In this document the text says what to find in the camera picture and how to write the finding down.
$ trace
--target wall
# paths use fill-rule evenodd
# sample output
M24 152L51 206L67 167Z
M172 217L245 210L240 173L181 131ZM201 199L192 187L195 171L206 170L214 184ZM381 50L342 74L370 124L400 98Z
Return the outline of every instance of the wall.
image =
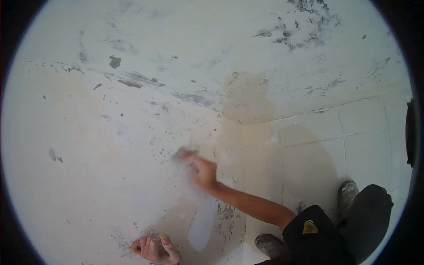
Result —
M48 264L147 264L128 247L158 230L188 264L239 264L245 216L171 155L198 146L245 190L272 150L260 123L400 87L402 55L367 1L49 1L7 84L7 185Z

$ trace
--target tile grout line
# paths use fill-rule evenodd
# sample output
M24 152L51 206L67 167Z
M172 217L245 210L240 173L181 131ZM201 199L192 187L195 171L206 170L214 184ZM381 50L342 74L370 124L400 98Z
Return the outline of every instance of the tile grout line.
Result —
M342 137L343 137L343 150L345 152L345 180L347 180L347 161L346 161L346 143L344 140L344 133L343 133L343 125L342 125L342 119L340 119L340 113L339 113L339 108L336 108L337 110L337 115L339 116L339 121L340 121L340 128L342 130Z
M384 110L384 114L386 115L386 121L387 121L387 128L389 130L389 140L390 140L390 182L389 182L389 190L391 189L392 186L392 177L393 177L393 151L392 151L392 134L390 132L390 126L389 126L389 119L387 118L387 112L386 112L386 107L383 107Z
M300 146L300 145L314 144L314 143L317 143L317 142L325 142L325 141L336 140L336 139L339 139L339 138L344 138L346 136L351 136L351 135L361 134L361 133L365 133L365 132L375 131L375 130L384 128L386 126L388 126L388 125L384 125L384 126L381 126L381 127L375 128L375 129L371 129L369 131L360 131L360 132L357 132L357 133L354 133L354 134L346 134L346 135L343 135L343 136L337 136L337 137L323 139L323 140L316 140L316 141L312 141L312 142L303 142L303 143L299 143L299 144L295 144L295 145L285 145L285 146L282 146L281 149L290 148L290 147L296 147L296 146Z

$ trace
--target wet patch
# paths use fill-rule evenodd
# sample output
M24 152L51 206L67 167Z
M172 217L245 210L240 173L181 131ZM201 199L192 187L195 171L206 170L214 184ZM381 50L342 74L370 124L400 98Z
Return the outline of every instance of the wet patch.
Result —
M230 74L223 81L223 114L237 123L262 123L274 119L274 103L266 98L266 76Z
M110 59L110 63L109 65L113 68L116 69L119 66L121 66L121 58L117 58L117 57L113 57L113 56L109 56Z

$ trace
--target black pants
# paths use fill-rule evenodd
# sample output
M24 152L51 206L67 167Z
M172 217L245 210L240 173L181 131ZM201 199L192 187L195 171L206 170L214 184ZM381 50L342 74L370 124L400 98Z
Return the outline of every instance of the black pants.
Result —
M383 240L393 203L386 190L369 185L356 195L348 216L334 226L317 205L306 208L286 227L283 238L293 264L360 264ZM281 265L267 260L260 265Z

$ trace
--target floor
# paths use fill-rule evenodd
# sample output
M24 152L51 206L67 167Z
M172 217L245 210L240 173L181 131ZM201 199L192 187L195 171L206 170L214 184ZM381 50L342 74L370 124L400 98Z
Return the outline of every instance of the floor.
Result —
M409 192L412 168L404 144L409 100L410 93L401 91L247 129L247 149L256 152L246 152L252 154L246 161L246 192L295 212L300 202L305 207L317 204L336 224L337 190L343 181L354 180L360 190L370 184L385 188L394 206L385 239L363 263L372 264L396 227ZM266 134L273 141L249 145ZM243 262L261 262L265 257L255 249L255 237L281 237L280 232L249 216L246 225Z
M281 233L195 189L171 159L182 145L226 185L334 221L345 179L383 186L388 239L410 97L367 0L51 0L10 68L5 183L47 264L147 265L129 247L158 232L187 264L263 261L253 239Z

